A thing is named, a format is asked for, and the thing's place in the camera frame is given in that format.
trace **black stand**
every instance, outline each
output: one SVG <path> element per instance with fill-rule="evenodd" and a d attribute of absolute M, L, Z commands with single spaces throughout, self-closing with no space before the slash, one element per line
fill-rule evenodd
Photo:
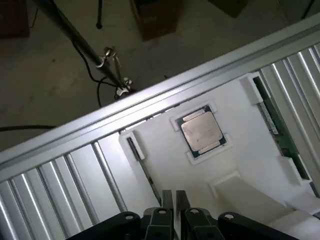
<path fill-rule="evenodd" d="M 305 19 L 312 7 L 312 5 L 315 3 L 315 0 L 311 0 L 308 4 L 308 6 L 306 7 L 306 10 L 304 11 L 303 15 L 302 15 L 302 18 L 301 19 Z"/>
<path fill-rule="evenodd" d="M 96 54 L 96 52 L 91 48 L 87 41 L 75 29 L 71 22 L 69 22 L 69 20 L 60 11 L 60 9 L 57 7 L 53 0 L 34 0 L 34 2 L 62 30 L 62 32 L 81 49 L 81 51 L 96 66 L 101 65 L 101 58 Z M 126 85 L 112 73 L 107 64 L 103 64 L 98 69 L 106 77 L 108 77 L 117 87 L 126 87 Z"/>
<path fill-rule="evenodd" d="M 96 28 L 102 29 L 102 1 L 98 0 L 98 20 L 96 21 Z"/>

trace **cardboard box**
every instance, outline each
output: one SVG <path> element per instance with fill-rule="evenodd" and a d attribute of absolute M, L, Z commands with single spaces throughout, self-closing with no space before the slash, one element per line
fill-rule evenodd
<path fill-rule="evenodd" d="M 236 18 L 250 0 L 208 0 L 229 16 Z"/>
<path fill-rule="evenodd" d="M 174 33 L 183 8 L 183 0 L 130 0 L 144 41 Z"/>
<path fill-rule="evenodd" d="M 0 37 L 28 37 L 29 24 L 25 0 L 0 0 Z"/>

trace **metal rod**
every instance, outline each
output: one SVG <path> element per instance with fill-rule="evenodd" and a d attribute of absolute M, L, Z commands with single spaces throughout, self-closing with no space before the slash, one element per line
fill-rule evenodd
<path fill-rule="evenodd" d="M 306 63 L 304 58 L 303 58 L 303 56 L 302 56 L 302 54 L 301 54 L 301 52 L 298 53 L 298 58 L 302 58 L 302 64 Z M 313 130 L 314 130 L 316 136 L 318 137 L 318 139 L 320 140 L 320 127 L 319 127 L 319 124 L 317 122 L 317 118 L 316 118 L 315 114 L 312 111 L 312 108 L 311 108 L 311 105 L 310 105 L 310 103 L 309 103 L 309 101 L 307 99 L 307 96 L 304 93 L 304 90 L 303 90 L 303 87 L 302 87 L 302 84 L 301 84 L 301 80 L 297 77 L 295 69 L 294 69 L 291 61 L 289 60 L 289 58 L 283 60 L 283 63 L 284 63 L 284 65 L 285 65 L 285 67 L 286 67 L 286 69 L 287 69 L 287 71 L 288 71 L 288 73 L 290 75 L 290 78 L 292 80 L 292 83 L 294 85 L 294 88 L 295 88 L 296 92 L 298 93 L 298 96 L 299 96 L 299 98 L 301 100 L 301 103 L 302 103 L 303 107 L 305 108 L 305 112 L 306 112 L 306 114 L 307 114 L 307 116 L 308 116 L 308 118 L 309 118 L 309 120 L 311 122 Z"/>
<path fill-rule="evenodd" d="M 45 174 L 42 170 L 42 167 L 40 166 L 39 168 L 36 168 L 35 172 L 40 180 L 41 185 L 43 186 L 44 192 L 47 196 L 49 204 L 51 205 L 52 211 L 54 212 L 54 215 L 55 215 L 56 220 L 60 226 L 60 229 L 61 229 L 63 236 L 65 238 L 71 237 L 72 235 L 70 232 L 67 231 L 66 222 L 64 221 L 64 218 L 62 217 L 62 212 L 59 210 L 57 202 L 55 201 L 55 198 L 52 194 L 52 191 L 50 190 L 48 180 L 45 177 Z"/>
<path fill-rule="evenodd" d="M 109 184 L 110 190 L 112 192 L 112 195 L 115 199 L 116 204 L 118 205 L 119 210 L 121 212 L 127 212 L 128 208 L 126 206 L 126 203 L 120 193 L 120 190 L 118 188 L 116 180 L 110 170 L 110 167 L 107 163 L 107 160 L 104 156 L 104 153 L 101 150 L 99 143 L 96 141 L 96 142 L 92 143 L 91 145 L 92 145 L 93 151 L 95 153 L 95 156 L 98 159 L 98 162 L 101 166 L 104 177 L 105 177 L 107 183 Z"/>
<path fill-rule="evenodd" d="M 312 5 L 313 5 L 314 3 L 315 3 L 315 0 L 311 0 L 311 1 L 309 2 L 309 4 L 308 4 L 308 6 L 306 7 L 306 9 L 305 9 L 305 11 L 304 11 L 301 19 L 305 19 L 305 18 L 307 17 L 307 15 L 308 15 L 308 13 L 310 12 L 310 9 L 311 9 L 311 7 L 312 7 Z"/>
<path fill-rule="evenodd" d="M 24 239 L 28 239 L 28 240 L 36 239 L 36 236 L 37 236 L 36 230 L 31 224 L 31 219 L 27 214 L 27 210 L 23 204 L 23 200 L 19 194 L 17 185 L 16 185 L 15 181 L 13 180 L 13 178 L 8 180 L 6 182 L 6 185 L 9 189 L 14 201 L 16 202 L 17 209 L 21 214 L 22 222 L 24 222 L 24 227 L 26 229 L 26 235 L 24 236 Z"/>
<path fill-rule="evenodd" d="M 3 237 L 5 237 L 6 239 L 12 239 L 12 240 L 19 239 L 16 229 L 13 225 L 13 222 L 6 208 L 5 202 L 3 201 L 1 195 L 0 195 L 0 211 L 2 213 L 0 215 L 0 221 L 3 224 L 1 228 Z"/>
<path fill-rule="evenodd" d="M 81 51 L 96 65 L 102 63 L 97 53 L 91 48 L 87 41 L 81 36 L 66 16 L 60 11 L 53 0 L 33 0 L 38 7 L 61 29 L 61 31 L 81 49 Z M 118 87 L 125 87 L 125 84 L 112 73 L 109 67 L 104 64 L 98 68 Z"/>
<path fill-rule="evenodd" d="M 89 218 L 90 218 L 92 224 L 93 225 L 98 224 L 100 221 L 99 221 L 97 212 L 95 210 L 93 203 L 90 200 L 89 194 L 86 190 L 84 183 L 82 182 L 81 176 L 78 172 L 77 166 L 76 166 L 71 154 L 69 153 L 69 154 L 63 156 L 63 158 L 64 158 L 66 165 L 70 171 L 70 174 L 71 174 L 72 179 L 75 183 L 76 189 L 79 192 L 81 200 L 84 204 L 84 207 L 89 215 Z"/>

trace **white block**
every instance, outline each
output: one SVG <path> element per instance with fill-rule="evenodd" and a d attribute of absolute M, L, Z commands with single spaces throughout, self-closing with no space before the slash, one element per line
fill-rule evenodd
<path fill-rule="evenodd" d="M 237 176 L 215 185 L 215 189 L 238 214 L 262 224 L 268 224 L 292 211 Z"/>
<path fill-rule="evenodd" d="M 292 208 L 314 215 L 320 212 L 320 199 L 304 192 L 291 200 L 286 201 Z"/>
<path fill-rule="evenodd" d="M 297 169 L 296 165 L 294 164 L 294 161 L 292 158 L 286 157 L 286 156 L 279 156 L 278 159 L 279 159 L 280 165 L 284 171 L 284 174 L 286 175 L 288 181 L 292 185 L 303 186 L 305 184 L 309 184 L 310 182 L 312 182 L 311 177 L 309 177 L 310 180 L 301 178 L 301 176 L 298 172 L 298 169 Z"/>
<path fill-rule="evenodd" d="M 241 79 L 241 85 L 243 86 L 251 105 L 262 103 L 262 99 L 253 78 L 245 77 Z"/>
<path fill-rule="evenodd" d="M 268 225 L 300 240 L 318 240 L 320 220 L 304 212 L 294 211 Z"/>
<path fill-rule="evenodd" d="M 233 177 L 237 177 L 237 178 L 239 178 L 239 179 L 241 178 L 239 172 L 236 170 L 236 171 L 234 171 L 234 172 L 232 172 L 232 173 L 230 173 L 230 174 L 228 174 L 228 175 L 225 175 L 225 176 L 222 177 L 222 178 L 213 180 L 213 181 L 209 184 L 210 187 L 211 187 L 212 193 L 213 193 L 213 195 L 214 195 L 214 197 L 215 197 L 216 200 L 219 199 L 219 193 L 218 193 L 218 191 L 217 191 L 217 189 L 216 189 L 216 186 L 219 185 L 219 184 L 221 184 L 221 183 L 223 183 L 224 181 L 227 181 L 227 180 L 233 178 Z"/>

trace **black cable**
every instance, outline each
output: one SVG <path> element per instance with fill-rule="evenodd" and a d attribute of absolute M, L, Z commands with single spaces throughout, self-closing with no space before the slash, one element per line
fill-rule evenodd
<path fill-rule="evenodd" d="M 117 87 L 116 85 L 114 85 L 114 84 L 112 84 L 112 83 L 108 83 L 108 82 L 103 81 L 103 80 L 106 80 L 107 77 L 103 77 L 103 78 L 102 78 L 102 79 L 103 79 L 102 81 L 101 81 L 101 80 L 98 81 L 98 80 L 96 80 L 96 79 L 92 76 L 92 73 L 91 73 L 91 70 L 90 70 L 90 67 L 89 67 L 89 64 L 88 64 L 88 61 L 87 61 L 85 55 L 80 51 L 80 49 L 79 49 L 78 46 L 76 45 L 75 41 L 72 40 L 71 42 L 72 42 L 72 45 L 73 45 L 73 47 L 75 48 L 75 50 L 78 52 L 78 54 L 80 55 L 80 57 L 81 57 L 82 60 L 84 61 L 84 64 L 85 64 L 85 67 L 86 67 L 86 69 L 87 69 L 87 71 L 88 71 L 88 74 L 89 74 L 90 79 L 91 79 L 92 81 L 94 81 L 95 83 L 98 83 L 98 84 L 107 84 L 107 85 L 109 85 L 109 86 L 111 86 L 111 87 L 116 88 L 116 87 Z"/>
<path fill-rule="evenodd" d="M 36 23 L 36 20 L 37 20 L 37 16 L 38 16 L 38 11 L 39 11 L 39 8 L 37 8 L 37 9 L 35 10 L 33 22 L 32 22 L 32 24 L 31 24 L 31 26 L 29 27 L 29 29 L 32 29 L 32 28 L 35 26 L 35 23 Z"/>
<path fill-rule="evenodd" d="M 314 3 L 315 3 L 315 0 L 311 0 L 311 1 L 309 2 L 309 5 L 308 5 L 308 7 L 306 8 L 306 10 L 304 11 L 301 19 L 305 19 L 305 18 L 307 17 L 307 15 L 308 15 L 308 13 L 309 13 L 309 11 L 310 11 L 310 9 L 311 9 L 311 7 L 312 7 L 312 5 L 313 5 Z"/>
<path fill-rule="evenodd" d="M 2 126 L 0 132 L 16 131 L 16 130 L 35 130 L 35 129 L 54 129 L 55 126 L 49 125 L 22 125 L 22 126 Z"/>
<path fill-rule="evenodd" d="M 102 104 L 101 104 L 101 100 L 100 100 L 100 86 L 102 84 L 102 82 L 106 79 L 107 77 L 103 77 L 101 78 L 101 80 L 98 83 L 98 86 L 96 87 L 96 97 L 98 99 L 98 105 L 100 108 L 102 108 Z"/>

